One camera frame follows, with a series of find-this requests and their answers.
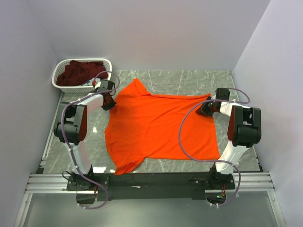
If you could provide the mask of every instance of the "orange shirt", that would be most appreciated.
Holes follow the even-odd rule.
[[[145,157],[189,159],[178,144],[179,126],[184,115],[208,96],[154,95],[134,79],[118,94],[105,130],[116,175],[133,171]],[[219,158],[213,118],[192,111],[183,124],[181,139],[192,157]]]

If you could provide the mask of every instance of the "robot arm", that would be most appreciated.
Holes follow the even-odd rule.
[[[96,89],[94,92],[110,90],[112,89],[112,87],[112,81],[102,80],[95,86]],[[55,136],[59,137],[59,140],[63,142],[64,146],[69,150],[69,147],[64,141],[61,128],[61,114],[63,108],[67,104],[68,102],[61,102],[59,104],[58,114],[56,116],[55,127],[53,132]],[[66,114],[64,117],[64,130],[67,139],[72,147],[78,167],[84,175],[87,175],[92,169],[84,144],[84,139],[87,134],[88,115],[97,108],[102,107],[104,110],[108,110],[114,107],[115,104],[116,103],[112,99],[111,95],[109,93],[105,93],[104,95],[94,95],[83,102],[70,106],[66,110]],[[74,164],[72,164],[72,171],[75,174],[79,174]]]
[[[227,88],[216,90],[216,99],[229,100]],[[238,103],[209,102],[204,103],[196,113],[202,116],[212,116],[219,112],[230,117],[228,126],[228,144],[219,160],[237,164],[242,155],[261,139],[261,110]],[[233,167],[227,163],[216,162],[216,171],[228,175],[233,173]]]

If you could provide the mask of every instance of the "red cloth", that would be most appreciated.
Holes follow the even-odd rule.
[[[79,62],[72,60],[65,66],[65,71],[58,76],[56,84],[59,86],[79,86],[93,79],[98,73],[106,71],[102,61]],[[106,79],[107,73],[102,73],[99,78]]]
[[[178,144],[180,123],[194,105],[209,96],[155,95],[139,79],[134,79],[118,94],[105,130],[115,174],[133,171],[146,157],[189,159]],[[201,160],[220,157],[212,117],[192,111],[184,122],[181,139],[192,157]]]

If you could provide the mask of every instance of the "plastic basket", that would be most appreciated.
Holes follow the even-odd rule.
[[[104,59],[104,58],[92,58],[92,59],[67,59],[67,60],[63,60],[62,62],[60,62],[59,64],[57,64],[55,70],[53,71],[53,77],[52,77],[52,84],[59,88],[61,91],[65,92],[65,93],[88,93],[91,92],[92,90],[94,90],[93,86],[73,86],[73,87],[61,87],[56,85],[57,82],[57,78],[60,74],[62,74],[65,70],[65,66],[70,64],[70,61],[75,60],[75,61],[81,61],[81,62],[91,62],[91,61],[102,61],[103,65],[105,67],[105,69],[107,71],[111,71],[112,70],[112,63],[110,63],[109,60]],[[111,73],[108,73],[108,80],[110,80],[111,77]]]

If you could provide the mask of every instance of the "gray marble table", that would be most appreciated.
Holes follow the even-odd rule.
[[[217,87],[234,87],[229,71],[122,70],[117,71],[117,74],[121,79],[117,94],[130,84],[134,78],[139,78],[147,90],[155,94],[195,96],[212,93],[214,95]],[[62,101],[74,101],[85,95],[81,93],[64,93]],[[238,99],[235,91],[231,92],[231,99]],[[93,111],[88,118],[88,133],[85,144],[89,159],[94,167],[94,172],[113,173],[116,169],[115,164],[107,153],[105,145],[104,130],[107,127],[108,119],[109,112],[103,111],[102,108]],[[227,127],[229,118],[223,114],[215,113],[214,122],[218,149],[219,153],[222,154],[228,142]],[[71,170],[71,161],[66,148],[53,135],[50,141],[44,174],[59,174],[63,170]],[[193,160],[146,158],[134,172],[208,171],[211,165]],[[253,148],[245,152],[239,162],[239,169],[241,171],[259,171],[258,159]]]

